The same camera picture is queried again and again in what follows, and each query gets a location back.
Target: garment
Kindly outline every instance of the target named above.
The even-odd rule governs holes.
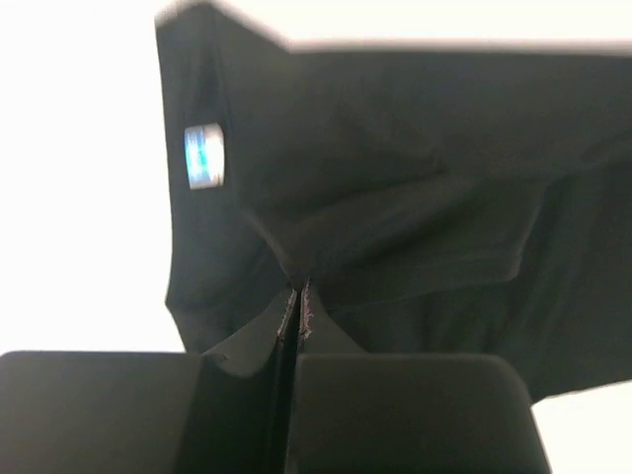
[[[211,5],[157,44],[188,351],[310,279],[370,351],[499,354],[534,399],[632,378],[631,58],[292,54]],[[225,182],[190,190],[204,123]]]

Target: black t-shirt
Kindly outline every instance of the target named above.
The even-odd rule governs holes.
[[[167,305],[189,351],[310,279],[368,350],[501,354],[544,395],[593,383],[553,389],[541,367],[591,273],[604,209],[629,208],[609,188],[632,156],[631,58],[290,53],[209,5],[157,39]],[[204,123],[223,129],[225,183],[191,190],[184,131]]]

